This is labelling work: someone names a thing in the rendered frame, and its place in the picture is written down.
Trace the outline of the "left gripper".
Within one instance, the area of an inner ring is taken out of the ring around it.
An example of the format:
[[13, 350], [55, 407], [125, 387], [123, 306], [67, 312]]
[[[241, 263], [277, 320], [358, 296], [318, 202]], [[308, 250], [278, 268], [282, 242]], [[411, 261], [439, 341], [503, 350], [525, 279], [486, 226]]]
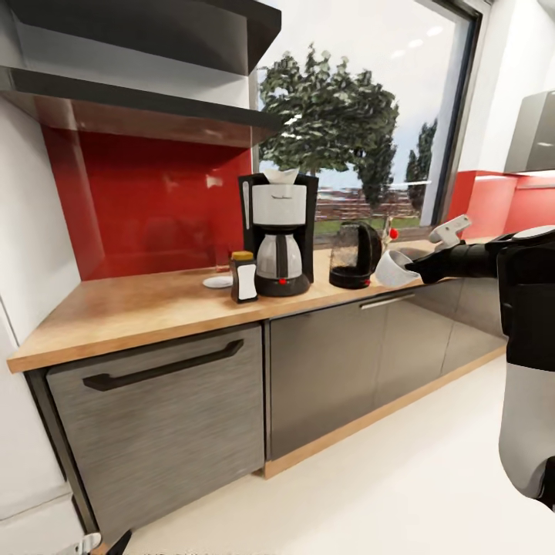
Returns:
[[131, 536], [131, 531], [126, 532], [126, 534], [115, 542], [115, 546], [113, 546], [113, 548], [106, 555], [123, 555], [128, 542], [130, 542]]

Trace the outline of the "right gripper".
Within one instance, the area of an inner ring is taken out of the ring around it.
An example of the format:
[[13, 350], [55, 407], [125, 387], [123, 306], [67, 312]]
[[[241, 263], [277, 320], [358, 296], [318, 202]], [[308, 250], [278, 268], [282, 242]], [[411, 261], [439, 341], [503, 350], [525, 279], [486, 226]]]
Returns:
[[434, 284], [445, 279], [474, 278], [466, 267], [466, 254], [476, 244], [466, 244], [466, 240], [450, 249], [441, 252], [431, 252], [426, 257], [408, 263], [408, 271], [419, 272], [425, 284]]

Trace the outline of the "paper coffee filter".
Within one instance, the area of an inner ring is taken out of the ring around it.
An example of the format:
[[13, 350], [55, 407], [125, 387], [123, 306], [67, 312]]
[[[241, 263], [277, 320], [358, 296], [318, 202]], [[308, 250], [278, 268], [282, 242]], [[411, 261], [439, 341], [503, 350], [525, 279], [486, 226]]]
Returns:
[[291, 172], [281, 172], [280, 170], [263, 167], [262, 171], [272, 184], [294, 184], [299, 169], [291, 170]]

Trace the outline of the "coffee cup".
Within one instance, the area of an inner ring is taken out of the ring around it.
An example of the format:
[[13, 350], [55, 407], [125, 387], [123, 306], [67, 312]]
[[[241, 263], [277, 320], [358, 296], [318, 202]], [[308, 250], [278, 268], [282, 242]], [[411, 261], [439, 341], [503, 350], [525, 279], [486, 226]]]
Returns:
[[375, 277], [384, 287], [391, 290], [402, 288], [419, 277], [419, 272], [406, 269], [412, 260], [397, 250], [387, 250], [378, 263]]

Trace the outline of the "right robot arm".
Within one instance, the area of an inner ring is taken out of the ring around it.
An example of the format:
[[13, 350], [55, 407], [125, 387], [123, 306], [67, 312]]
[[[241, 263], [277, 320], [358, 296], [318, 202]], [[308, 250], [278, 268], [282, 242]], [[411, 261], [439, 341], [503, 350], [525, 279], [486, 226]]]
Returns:
[[515, 489], [555, 514], [555, 225], [466, 244], [460, 215], [438, 226], [434, 252], [408, 263], [425, 284], [495, 278], [506, 344], [499, 457]]

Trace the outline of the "electric kettle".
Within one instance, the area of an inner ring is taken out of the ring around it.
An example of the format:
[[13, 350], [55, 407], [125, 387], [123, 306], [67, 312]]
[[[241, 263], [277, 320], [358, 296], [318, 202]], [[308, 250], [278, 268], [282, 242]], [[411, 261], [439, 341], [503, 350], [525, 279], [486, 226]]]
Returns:
[[345, 289], [363, 289], [382, 258], [377, 231], [360, 220], [343, 221], [331, 252], [329, 283]]

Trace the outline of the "bottle of coffee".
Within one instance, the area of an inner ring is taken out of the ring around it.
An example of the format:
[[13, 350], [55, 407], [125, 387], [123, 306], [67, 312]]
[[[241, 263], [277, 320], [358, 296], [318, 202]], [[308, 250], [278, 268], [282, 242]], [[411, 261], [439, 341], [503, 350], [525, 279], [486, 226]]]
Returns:
[[230, 296], [238, 304], [258, 300], [256, 287], [254, 286], [256, 259], [254, 259], [253, 253], [250, 250], [232, 252], [232, 258], [229, 258], [229, 265], [233, 274]]

